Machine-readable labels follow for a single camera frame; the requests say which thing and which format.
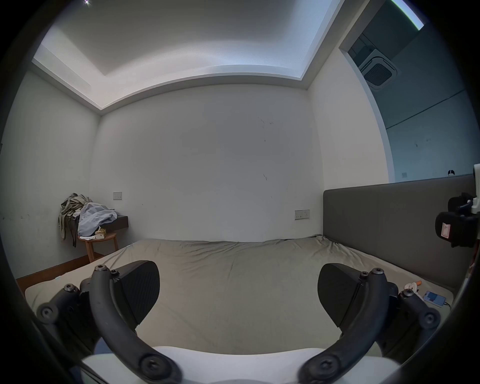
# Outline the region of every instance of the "upholstered headboard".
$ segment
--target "upholstered headboard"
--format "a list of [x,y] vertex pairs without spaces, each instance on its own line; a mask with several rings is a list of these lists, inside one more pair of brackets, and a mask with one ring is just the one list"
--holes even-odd
[[327,190],[324,235],[456,292],[473,250],[439,239],[435,218],[462,192],[473,175]]

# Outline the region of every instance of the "ceiling air conditioner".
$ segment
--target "ceiling air conditioner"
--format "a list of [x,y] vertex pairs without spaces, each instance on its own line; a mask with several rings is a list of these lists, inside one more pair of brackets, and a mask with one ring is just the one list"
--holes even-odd
[[368,55],[359,69],[373,91],[382,89],[400,74],[396,66],[377,49]]

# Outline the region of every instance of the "bed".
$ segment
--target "bed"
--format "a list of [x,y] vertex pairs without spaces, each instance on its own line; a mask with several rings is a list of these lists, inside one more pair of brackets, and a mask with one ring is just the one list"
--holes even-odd
[[317,295],[326,263],[360,271],[381,267],[399,288],[422,280],[420,294],[431,290],[449,303],[453,299],[441,286],[323,236],[261,243],[140,240],[28,288],[26,299],[36,310],[65,284],[79,286],[95,265],[111,269],[136,260],[151,260],[160,271],[159,299],[137,327],[138,336],[151,346],[222,354],[326,348],[340,336]]
[[[140,240],[95,263],[25,292],[33,310],[67,283],[79,286],[95,265],[151,260],[160,295],[137,327],[147,344],[221,354],[327,348],[340,331],[317,296],[326,263],[384,269],[399,289],[422,281],[452,304],[472,258],[435,235],[448,199],[474,194],[473,175],[327,190],[324,236],[261,243]],[[449,308],[437,308],[442,320]],[[379,356],[376,344],[369,352]]]

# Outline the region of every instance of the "bed sheet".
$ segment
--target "bed sheet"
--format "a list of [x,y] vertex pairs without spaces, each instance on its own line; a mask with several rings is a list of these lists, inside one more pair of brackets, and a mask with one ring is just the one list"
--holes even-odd
[[36,310],[65,284],[79,286],[95,265],[117,268],[136,260],[151,260],[160,271],[159,298],[137,327],[138,336],[153,347],[223,354],[327,348],[340,331],[317,295],[318,275],[326,263],[360,271],[380,267],[399,289],[422,280],[421,295],[430,290],[448,303],[453,299],[445,288],[318,236],[261,243],[140,240],[28,288],[27,302]]

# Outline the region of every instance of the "light strip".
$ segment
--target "light strip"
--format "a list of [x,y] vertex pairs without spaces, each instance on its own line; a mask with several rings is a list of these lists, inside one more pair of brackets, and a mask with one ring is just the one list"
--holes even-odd
[[392,3],[395,4],[400,10],[405,14],[406,17],[410,19],[410,21],[413,23],[414,26],[418,30],[420,30],[423,27],[423,23],[421,20],[418,18],[418,16],[415,14],[415,12],[412,11],[412,9],[405,4],[403,0],[392,0]]

